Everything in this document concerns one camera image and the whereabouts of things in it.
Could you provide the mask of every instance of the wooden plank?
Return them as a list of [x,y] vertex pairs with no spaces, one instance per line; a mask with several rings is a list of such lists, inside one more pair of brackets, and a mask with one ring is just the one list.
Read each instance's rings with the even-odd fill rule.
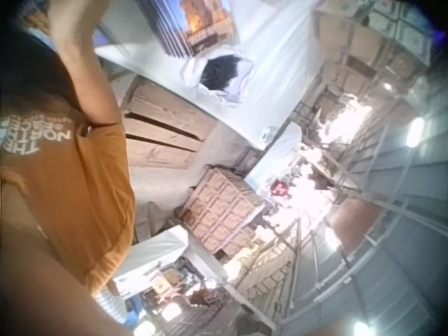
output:
[[205,140],[216,120],[175,94],[147,80],[135,90],[127,110]]
[[196,153],[155,143],[126,139],[127,158],[131,167],[187,169]]
[[126,134],[198,152],[202,142],[133,118],[124,118]]

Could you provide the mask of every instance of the cardboard box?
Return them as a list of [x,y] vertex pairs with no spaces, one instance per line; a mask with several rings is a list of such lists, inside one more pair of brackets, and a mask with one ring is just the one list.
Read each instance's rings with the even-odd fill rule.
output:
[[378,31],[357,24],[349,53],[367,65],[372,65],[379,56],[384,39]]

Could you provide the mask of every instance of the raised arm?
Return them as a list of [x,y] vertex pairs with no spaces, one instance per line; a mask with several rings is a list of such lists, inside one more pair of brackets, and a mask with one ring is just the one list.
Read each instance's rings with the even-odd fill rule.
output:
[[50,33],[80,107],[92,125],[121,122],[121,113],[99,65],[92,36],[109,0],[49,0]]

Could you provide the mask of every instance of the wooden pallet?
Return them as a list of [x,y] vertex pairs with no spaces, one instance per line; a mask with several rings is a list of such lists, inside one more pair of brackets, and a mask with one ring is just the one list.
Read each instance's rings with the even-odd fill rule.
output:
[[121,109],[131,167],[187,169],[216,125],[196,106],[140,76]]

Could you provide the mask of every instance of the merchandise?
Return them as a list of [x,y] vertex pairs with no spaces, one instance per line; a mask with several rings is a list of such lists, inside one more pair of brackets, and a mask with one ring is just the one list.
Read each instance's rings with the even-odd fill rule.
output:
[[236,32],[229,0],[136,1],[170,56],[195,56]]
[[244,102],[254,63],[228,45],[212,48],[189,59],[181,76],[189,88],[215,97],[222,104],[236,106]]
[[224,91],[230,80],[238,76],[238,62],[241,58],[225,55],[209,59],[201,75],[201,84],[209,90]]

